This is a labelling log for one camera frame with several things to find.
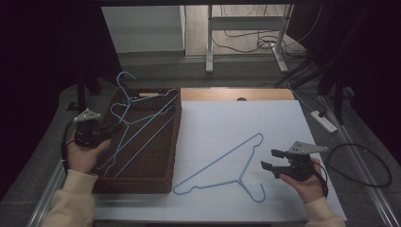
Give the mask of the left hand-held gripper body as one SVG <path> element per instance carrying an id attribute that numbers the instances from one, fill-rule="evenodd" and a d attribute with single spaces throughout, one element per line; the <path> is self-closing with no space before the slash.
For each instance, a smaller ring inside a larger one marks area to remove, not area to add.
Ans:
<path id="1" fill-rule="evenodd" d="M 89 109 L 84 110 L 73 119 L 76 124 L 76 132 L 74 134 L 75 143 L 83 148 L 96 148 L 101 142 L 98 138 L 102 131 L 99 128 L 100 114 Z"/>

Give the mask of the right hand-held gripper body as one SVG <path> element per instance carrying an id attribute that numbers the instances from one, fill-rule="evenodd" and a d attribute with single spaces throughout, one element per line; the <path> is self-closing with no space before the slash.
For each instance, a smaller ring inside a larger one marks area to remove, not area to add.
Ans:
<path id="1" fill-rule="evenodd" d="M 328 147 L 296 141 L 288 150 L 285 158 L 289 166 L 275 166 L 273 175 L 276 179 L 285 174 L 298 182 L 304 182 L 312 176 L 314 164 L 310 160 L 312 153 L 327 151 Z"/>

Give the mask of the blue wire hanger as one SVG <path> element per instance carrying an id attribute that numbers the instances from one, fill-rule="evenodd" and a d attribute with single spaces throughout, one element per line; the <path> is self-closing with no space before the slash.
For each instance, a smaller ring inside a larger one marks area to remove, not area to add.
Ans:
<path id="1" fill-rule="evenodd" d="M 114 112 L 112 112 L 112 114 L 114 116 L 117 117 L 118 122 L 121 123 L 123 126 L 125 126 L 125 130 L 124 133 L 122 135 L 122 138 L 119 140 L 117 148 L 115 149 L 115 152 L 111 155 L 111 157 L 102 165 L 99 166 L 97 168 L 97 170 L 100 170 L 104 167 L 106 167 L 106 169 L 104 170 L 103 176 L 106 177 L 108 175 L 108 172 L 110 171 L 110 169 L 112 167 L 114 167 L 117 164 L 117 158 L 119 156 L 119 154 L 122 152 L 122 150 L 133 140 L 135 139 L 138 134 L 140 132 L 142 132 L 150 123 L 152 123 L 154 121 L 154 119 L 157 116 L 166 114 L 169 110 L 172 109 L 172 106 L 170 104 L 165 104 L 162 108 L 157 109 L 156 113 L 152 113 L 148 116 L 144 116 L 139 118 L 138 120 L 134 120 L 134 121 L 128 121 L 125 118 L 125 115 L 127 114 L 128 110 L 130 108 L 127 107 L 126 110 L 123 112 L 122 115 L 118 115 Z M 119 176 L 124 170 L 125 168 L 130 165 L 132 163 L 132 161 L 144 150 L 144 148 L 146 148 L 148 146 L 148 144 L 167 126 L 168 123 L 170 123 L 173 119 L 174 119 L 175 115 L 172 115 L 166 122 L 164 125 L 162 125 L 160 127 L 159 130 L 157 130 L 155 133 L 153 133 L 153 135 L 147 140 L 147 142 L 141 147 L 139 148 L 131 157 L 130 159 L 118 170 L 118 172 L 114 175 L 114 177 L 116 178 L 117 176 Z M 146 121 L 146 123 L 137 131 L 135 132 L 127 141 L 124 140 L 124 137 L 128 134 L 129 129 L 131 128 L 131 126 L 138 124 L 142 121 Z"/>
<path id="2" fill-rule="evenodd" d="M 127 107 L 128 110 L 125 118 L 128 121 L 138 120 L 141 117 L 148 116 L 150 114 L 155 114 L 157 109 L 162 108 L 165 104 L 170 104 L 172 109 L 169 110 L 166 114 L 157 116 L 152 123 L 150 123 L 142 132 L 138 134 L 138 136 L 133 139 L 119 154 L 117 158 L 117 164 L 110 169 L 113 175 L 115 175 L 118 170 L 130 159 L 130 157 L 141 148 L 147 140 L 160 129 L 162 125 L 172 116 L 175 115 L 174 119 L 167 124 L 170 126 L 174 124 L 177 117 L 180 117 L 181 114 L 181 91 L 178 88 L 169 88 L 169 89 L 149 89 L 141 93 L 138 89 L 126 88 L 120 83 L 121 76 L 129 76 L 134 79 L 134 76 L 128 72 L 121 72 L 117 76 L 117 84 L 118 88 L 114 91 L 114 95 L 111 100 L 111 104 L 108 107 L 107 112 L 103 117 L 103 121 L 107 126 L 111 126 L 119 123 L 116 116 L 112 114 L 122 115 Z M 146 121 L 142 121 L 138 124 L 131 126 L 128 131 L 128 134 L 124 137 L 124 140 L 127 141 L 135 132 L 137 132 Z M 95 170 L 99 166 L 102 166 L 115 152 L 117 148 L 119 140 L 122 138 L 122 135 L 125 130 L 125 126 L 122 125 L 122 128 L 114 133 L 112 138 L 112 143 L 109 151 L 102 151 L 98 156 L 97 164 L 95 165 Z M 156 140 L 160 133 L 148 144 L 148 146 Z"/>
<path id="3" fill-rule="evenodd" d="M 256 133 L 213 161 L 197 166 L 196 170 L 186 173 L 175 182 L 172 192 L 184 196 L 200 190 L 233 186 L 241 188 L 253 202 L 261 203 L 266 199 L 265 187 L 252 174 L 254 158 L 264 140 L 262 133 Z"/>

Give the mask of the brown woven basket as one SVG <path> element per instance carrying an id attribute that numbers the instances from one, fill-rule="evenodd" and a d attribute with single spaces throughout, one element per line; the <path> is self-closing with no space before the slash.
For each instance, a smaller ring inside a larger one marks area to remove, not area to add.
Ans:
<path id="1" fill-rule="evenodd" d="M 96 194 L 166 194 L 171 191 L 175 165 L 176 145 L 182 116 L 174 124 L 167 126 L 137 158 L 116 178 L 110 171 L 104 177 L 98 176 L 94 192 Z"/>

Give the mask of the person's right hand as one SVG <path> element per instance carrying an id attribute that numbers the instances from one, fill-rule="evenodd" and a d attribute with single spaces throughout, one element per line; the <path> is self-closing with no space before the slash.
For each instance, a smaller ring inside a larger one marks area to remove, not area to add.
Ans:
<path id="1" fill-rule="evenodd" d="M 292 186 L 297 191 L 304 203 L 311 203 L 324 198 L 320 161 L 316 158 L 311 158 L 311 161 L 314 163 L 314 173 L 304 182 L 298 182 L 285 174 L 279 175 L 279 178 L 283 182 Z"/>

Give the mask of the person's left hand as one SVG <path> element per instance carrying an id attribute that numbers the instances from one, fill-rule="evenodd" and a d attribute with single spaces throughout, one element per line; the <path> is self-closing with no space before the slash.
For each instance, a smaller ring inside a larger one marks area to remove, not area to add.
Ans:
<path id="1" fill-rule="evenodd" d="M 90 173 L 96 164 L 99 154 L 111 145 L 110 140 L 101 142 L 96 148 L 83 148 L 72 142 L 67 146 L 67 163 L 69 168 L 82 173 Z"/>

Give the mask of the black stand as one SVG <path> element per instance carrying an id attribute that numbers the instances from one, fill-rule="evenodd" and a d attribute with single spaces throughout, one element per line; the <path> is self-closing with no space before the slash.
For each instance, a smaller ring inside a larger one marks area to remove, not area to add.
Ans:
<path id="1" fill-rule="evenodd" d="M 69 103 L 67 111 L 78 111 L 81 113 L 87 108 L 86 91 L 89 91 L 90 95 L 99 95 L 101 87 L 96 77 L 85 73 L 79 73 L 77 75 L 76 85 L 78 99 Z"/>
<path id="2" fill-rule="evenodd" d="M 321 79 L 317 91 L 319 95 L 327 95 L 331 89 L 334 89 L 334 115 L 343 124 L 342 119 L 342 101 L 343 101 L 344 79 L 341 72 L 325 72 Z"/>

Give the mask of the white power strip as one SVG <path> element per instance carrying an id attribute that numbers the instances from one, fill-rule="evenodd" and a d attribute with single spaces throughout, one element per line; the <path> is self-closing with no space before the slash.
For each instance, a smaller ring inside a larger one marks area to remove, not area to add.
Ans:
<path id="1" fill-rule="evenodd" d="M 323 113 L 319 111 L 314 111 L 311 114 L 311 117 L 320 125 L 322 126 L 328 133 L 333 133 L 337 131 L 337 127 L 332 124 Z"/>

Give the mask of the white board sheet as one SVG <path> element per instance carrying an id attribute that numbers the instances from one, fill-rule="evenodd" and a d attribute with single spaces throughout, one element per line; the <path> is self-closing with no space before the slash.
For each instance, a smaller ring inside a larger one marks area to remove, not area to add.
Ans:
<path id="1" fill-rule="evenodd" d="M 284 166 L 272 149 L 314 139 L 300 104 L 285 101 L 185 101 L 176 147 L 173 185 L 186 173 L 230 150 L 256 133 L 265 140 L 254 158 L 253 174 L 266 199 L 253 202 L 241 189 L 215 187 L 184 196 L 118 194 L 96 196 L 97 220 L 175 223 L 304 222 L 304 205 L 296 191 L 263 169 L 261 161 Z"/>

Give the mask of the black curtain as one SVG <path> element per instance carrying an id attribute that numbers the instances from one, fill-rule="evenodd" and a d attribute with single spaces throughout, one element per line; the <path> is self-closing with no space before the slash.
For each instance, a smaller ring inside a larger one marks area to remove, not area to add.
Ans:
<path id="1" fill-rule="evenodd" d="M 354 94 L 357 114 L 401 162 L 401 0 L 296 5 L 287 35 L 323 66 L 334 60 L 361 9 L 366 17 L 340 56 L 339 68 L 325 74 L 318 91 L 327 93 L 341 78 Z"/>
<path id="2" fill-rule="evenodd" d="M 100 6 L 79 0 L 0 0 L 0 200 L 42 139 L 59 95 L 84 77 L 121 71 Z"/>

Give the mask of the white cabinet panel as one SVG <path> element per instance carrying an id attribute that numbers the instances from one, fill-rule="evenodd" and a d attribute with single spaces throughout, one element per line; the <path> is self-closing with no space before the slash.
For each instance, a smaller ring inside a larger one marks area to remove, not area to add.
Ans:
<path id="1" fill-rule="evenodd" d="M 102 7 L 117 53 L 183 51 L 183 7 Z"/>

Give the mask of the metal floor rail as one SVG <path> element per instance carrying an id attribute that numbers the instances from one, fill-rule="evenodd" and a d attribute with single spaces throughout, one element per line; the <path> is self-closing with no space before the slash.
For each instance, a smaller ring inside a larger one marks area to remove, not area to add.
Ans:
<path id="1" fill-rule="evenodd" d="M 54 171 L 48 181 L 43 194 L 41 195 L 39 201 L 33 213 L 26 225 L 26 227 L 41 227 L 42 223 L 50 209 L 51 200 L 53 194 L 61 187 L 65 179 L 65 172 L 62 161 L 58 161 L 54 168 Z"/>
<path id="2" fill-rule="evenodd" d="M 334 114 L 334 107 L 331 104 L 331 98 L 325 96 L 319 96 L 319 99 L 322 101 L 324 107 L 327 109 L 327 116 L 333 122 L 333 124 L 338 129 L 338 136 L 342 143 L 353 143 L 353 139 L 350 136 L 349 132 L 342 125 L 339 120 L 336 118 Z M 361 155 L 358 153 L 357 148 L 354 146 L 347 146 L 348 156 L 350 157 L 351 162 L 353 163 L 358 176 L 362 181 L 366 183 L 376 183 L 374 176 L 370 172 L 368 165 L 362 160 Z M 392 208 L 389 200 L 386 198 L 383 190 L 378 187 L 366 186 L 366 190 L 380 215 L 384 225 L 386 227 L 401 227 L 401 219 L 397 217 L 394 209 Z"/>

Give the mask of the white metal desk frame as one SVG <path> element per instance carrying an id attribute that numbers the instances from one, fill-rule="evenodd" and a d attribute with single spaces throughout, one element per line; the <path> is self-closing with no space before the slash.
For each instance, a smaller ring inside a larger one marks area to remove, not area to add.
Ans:
<path id="1" fill-rule="evenodd" d="M 214 72 L 213 64 L 213 45 L 212 32 L 215 30 L 270 30 L 277 31 L 278 36 L 275 44 L 271 48 L 274 58 L 282 73 L 288 71 L 284 61 L 281 44 L 286 33 L 290 14 L 293 6 L 286 5 L 284 15 L 277 16 L 213 16 L 213 6 L 207 6 L 207 49 L 206 49 L 206 68 L 207 74 Z"/>

